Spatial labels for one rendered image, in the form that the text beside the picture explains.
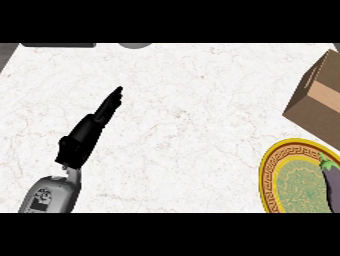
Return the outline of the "yellow patterned plate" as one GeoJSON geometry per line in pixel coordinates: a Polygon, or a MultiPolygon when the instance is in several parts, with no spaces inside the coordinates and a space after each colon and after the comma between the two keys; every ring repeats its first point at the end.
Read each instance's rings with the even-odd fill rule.
{"type": "Polygon", "coordinates": [[[291,138],[268,149],[259,167],[259,192],[268,213],[328,213],[321,167],[339,169],[340,156],[316,142],[291,138]]]}

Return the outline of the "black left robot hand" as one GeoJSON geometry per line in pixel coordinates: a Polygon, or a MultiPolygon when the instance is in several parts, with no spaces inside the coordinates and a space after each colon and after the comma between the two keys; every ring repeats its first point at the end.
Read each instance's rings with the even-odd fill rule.
{"type": "Polygon", "coordinates": [[[73,169],[80,169],[89,159],[102,129],[122,105],[122,92],[123,87],[119,86],[105,98],[96,112],[85,116],[70,134],[60,140],[55,162],[73,169]]]}

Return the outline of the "grey round object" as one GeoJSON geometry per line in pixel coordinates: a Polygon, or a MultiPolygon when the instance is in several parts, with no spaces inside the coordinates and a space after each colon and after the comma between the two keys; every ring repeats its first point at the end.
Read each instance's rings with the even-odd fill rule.
{"type": "Polygon", "coordinates": [[[142,49],[148,47],[153,43],[119,43],[122,47],[127,49],[142,49]]]}

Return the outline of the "dark grey flat appliance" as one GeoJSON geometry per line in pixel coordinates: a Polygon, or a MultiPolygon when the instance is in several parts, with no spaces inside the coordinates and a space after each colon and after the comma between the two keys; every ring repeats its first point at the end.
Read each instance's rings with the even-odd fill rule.
{"type": "Polygon", "coordinates": [[[96,43],[21,43],[26,47],[93,48],[96,43]]]}

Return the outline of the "brown cardboard box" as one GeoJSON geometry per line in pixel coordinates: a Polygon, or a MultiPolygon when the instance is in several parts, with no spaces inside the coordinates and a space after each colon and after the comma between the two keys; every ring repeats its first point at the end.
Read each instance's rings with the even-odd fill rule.
{"type": "Polygon", "coordinates": [[[340,151],[340,53],[334,50],[305,73],[284,117],[340,151]]]}

